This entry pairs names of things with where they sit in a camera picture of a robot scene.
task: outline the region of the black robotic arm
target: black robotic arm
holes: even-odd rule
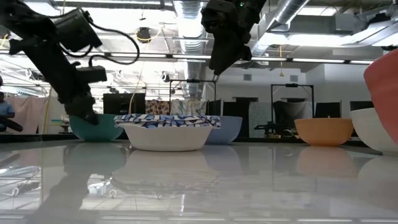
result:
[[[71,55],[67,50],[77,52],[89,47],[87,54],[75,56],[84,57],[93,47],[102,45],[90,24],[95,26],[90,14],[81,9],[50,17],[33,11],[21,0],[0,1],[0,25],[22,39],[10,40],[9,53],[14,55],[23,51],[29,57],[58,93],[58,100],[65,105],[69,115],[98,124],[98,117],[93,111],[95,99],[88,84],[106,81],[106,70],[102,66],[92,66],[93,57],[89,67],[78,68],[79,63],[70,63],[64,55]],[[131,63],[139,57],[139,48],[135,42],[134,45],[138,52]],[[95,56],[112,60],[103,55]]]
[[[209,68],[220,75],[237,60],[251,60],[250,30],[260,21],[267,0],[210,0],[201,11],[201,23],[214,35]]]

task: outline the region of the blue and white cloth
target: blue and white cloth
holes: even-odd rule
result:
[[[149,114],[128,114],[116,116],[116,124],[134,123],[143,128],[159,127],[221,127],[220,118],[217,116],[169,116]]]

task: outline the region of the white plastic bowl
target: white plastic bowl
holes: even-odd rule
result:
[[[193,151],[205,145],[211,126],[143,128],[132,123],[118,124],[126,130],[133,147],[146,151]]]
[[[383,128],[374,108],[351,111],[351,118],[362,142],[384,154],[398,156],[398,146]]]

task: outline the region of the metal frame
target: metal frame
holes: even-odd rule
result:
[[[308,92],[304,87],[311,88],[311,101],[312,101],[312,117],[315,117],[315,105],[314,105],[314,95],[313,95],[313,85],[299,85],[299,84],[271,84],[271,121],[274,123],[274,86],[283,86],[286,88],[297,88],[301,86],[306,92]]]
[[[186,82],[186,83],[214,83],[214,101],[216,101],[216,96],[217,96],[217,81],[218,81],[218,76],[214,76],[212,80],[170,80],[169,81],[169,113],[171,114],[172,112],[172,83],[173,82]]]

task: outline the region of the black stand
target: black stand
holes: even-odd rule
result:
[[[271,121],[272,124],[274,123],[274,86],[284,86],[287,88],[297,88],[301,86],[302,88],[304,87],[310,87],[311,88],[311,101],[312,101],[312,117],[315,117],[315,105],[314,105],[314,95],[313,95],[313,85],[299,85],[299,84],[271,84]]]

